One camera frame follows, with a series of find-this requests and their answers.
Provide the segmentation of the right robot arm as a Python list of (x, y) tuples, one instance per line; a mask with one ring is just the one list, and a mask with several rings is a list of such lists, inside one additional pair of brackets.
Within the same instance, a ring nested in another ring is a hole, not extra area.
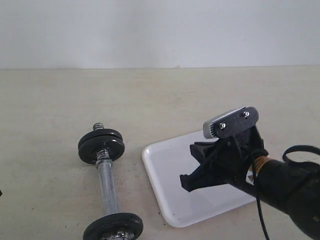
[(199, 166), (180, 175), (183, 189), (231, 185), (288, 215), (313, 240), (320, 238), (320, 166), (315, 162), (272, 159), (256, 126), (215, 142), (195, 142)]

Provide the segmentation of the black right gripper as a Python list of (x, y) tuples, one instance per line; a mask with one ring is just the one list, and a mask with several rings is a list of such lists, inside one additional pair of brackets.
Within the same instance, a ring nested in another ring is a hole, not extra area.
[(247, 185), (253, 179), (254, 165), (260, 169), (269, 160), (264, 140), (254, 125), (240, 133), (215, 142), (194, 142), (190, 154), (200, 164), (191, 174), (179, 176), (181, 187), (187, 192), (224, 185)]

